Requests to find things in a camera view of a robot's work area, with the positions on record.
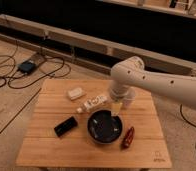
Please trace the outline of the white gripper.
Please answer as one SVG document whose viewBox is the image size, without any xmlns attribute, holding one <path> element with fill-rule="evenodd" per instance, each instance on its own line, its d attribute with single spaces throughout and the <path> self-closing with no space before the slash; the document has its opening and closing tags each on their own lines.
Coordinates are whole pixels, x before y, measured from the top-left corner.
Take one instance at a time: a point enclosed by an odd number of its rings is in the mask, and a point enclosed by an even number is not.
<svg viewBox="0 0 196 171">
<path fill-rule="evenodd" d="M 122 100 L 128 93 L 129 88 L 124 86 L 111 86 L 109 88 L 109 95 L 114 100 L 111 103 L 111 114 L 113 116 L 118 115 L 121 108 L 122 102 L 118 100 Z"/>
</svg>

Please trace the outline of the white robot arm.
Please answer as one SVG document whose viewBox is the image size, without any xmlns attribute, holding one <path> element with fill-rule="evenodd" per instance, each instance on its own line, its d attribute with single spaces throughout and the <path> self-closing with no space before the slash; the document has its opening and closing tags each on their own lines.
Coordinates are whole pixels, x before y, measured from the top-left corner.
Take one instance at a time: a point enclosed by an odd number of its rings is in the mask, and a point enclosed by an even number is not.
<svg viewBox="0 0 196 171">
<path fill-rule="evenodd" d="M 112 99 L 123 99 L 134 86 L 196 110 L 196 77 L 146 71 L 143 60 L 137 56 L 115 64 L 110 76 Z"/>
</svg>

